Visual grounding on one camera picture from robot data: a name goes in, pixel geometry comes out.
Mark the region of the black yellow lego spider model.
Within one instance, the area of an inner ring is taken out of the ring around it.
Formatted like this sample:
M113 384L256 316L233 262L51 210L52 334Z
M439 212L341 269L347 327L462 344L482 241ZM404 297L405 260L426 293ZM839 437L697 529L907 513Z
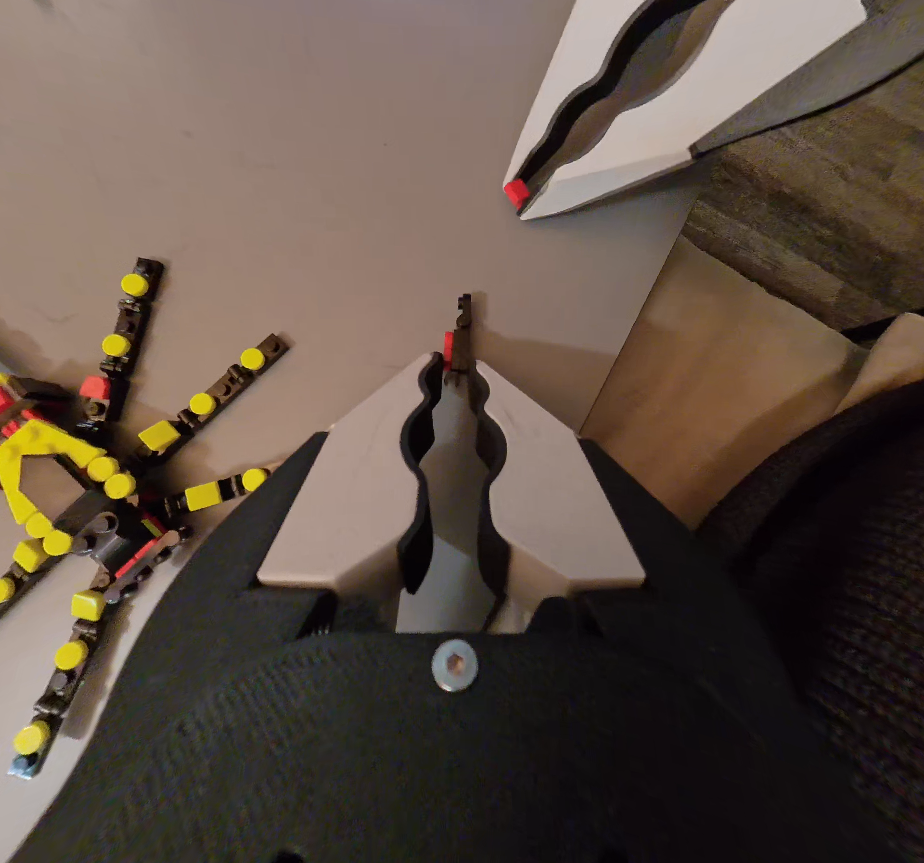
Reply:
M270 334L246 348L208 389L173 417L138 436L129 455L111 448L158 298L166 267L137 258L121 279L112 332L101 344L98 371L78 392L2 373L2 499L26 539L2 574L2 615L65 557L94 563L90 585L71 598L68 639L53 657L51 676L29 722L13 740L9 776L37 777L109 626L155 569L169 560L191 530L186 518L257 490L273 467L244 472L168 496L153 477L207 425L256 383L290 349Z

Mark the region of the person's black knit sweater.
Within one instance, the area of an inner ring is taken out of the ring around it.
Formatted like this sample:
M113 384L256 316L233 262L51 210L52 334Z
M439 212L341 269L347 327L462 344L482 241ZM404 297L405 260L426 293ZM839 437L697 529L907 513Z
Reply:
M697 535L899 860L922 861L922 381L789 442Z

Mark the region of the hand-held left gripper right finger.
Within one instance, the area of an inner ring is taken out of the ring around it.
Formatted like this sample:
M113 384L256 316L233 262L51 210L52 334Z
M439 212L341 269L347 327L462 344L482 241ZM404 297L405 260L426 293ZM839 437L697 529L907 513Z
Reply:
M540 604L639 590L646 572L577 434L484 361L469 373L486 631L524 631Z

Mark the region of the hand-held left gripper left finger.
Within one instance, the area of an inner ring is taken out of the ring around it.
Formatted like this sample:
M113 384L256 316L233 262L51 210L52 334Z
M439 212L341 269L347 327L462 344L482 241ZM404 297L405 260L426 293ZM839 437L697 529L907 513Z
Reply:
M330 598L323 626L398 631L400 600L433 559L422 459L434 442L444 357L413 359L327 430L257 571L287 598Z

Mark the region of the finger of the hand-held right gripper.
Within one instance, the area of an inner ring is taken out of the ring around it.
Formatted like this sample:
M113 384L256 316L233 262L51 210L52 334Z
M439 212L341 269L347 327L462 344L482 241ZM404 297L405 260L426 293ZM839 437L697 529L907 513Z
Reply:
M708 0L576 0L504 176L536 192L583 117L616 91L646 40Z
M690 164L697 141L866 14L861 0L735 0L677 78L621 112L586 155L555 170L520 219L565 213Z

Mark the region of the beige wooden panel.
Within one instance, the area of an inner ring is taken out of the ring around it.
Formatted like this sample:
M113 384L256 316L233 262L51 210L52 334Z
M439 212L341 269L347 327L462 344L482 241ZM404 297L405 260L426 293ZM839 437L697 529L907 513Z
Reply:
M904 313L872 344L855 381L835 410L850 407L923 379L923 316Z
M580 434L696 528L834 414L866 356L681 236Z

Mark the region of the black red lego leg piece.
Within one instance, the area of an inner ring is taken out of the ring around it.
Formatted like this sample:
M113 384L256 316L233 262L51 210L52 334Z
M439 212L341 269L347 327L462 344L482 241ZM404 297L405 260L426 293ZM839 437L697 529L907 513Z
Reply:
M445 332L444 384L461 387L472 371L475 355L472 337L472 296L465 293L457 299L456 323L453 330Z

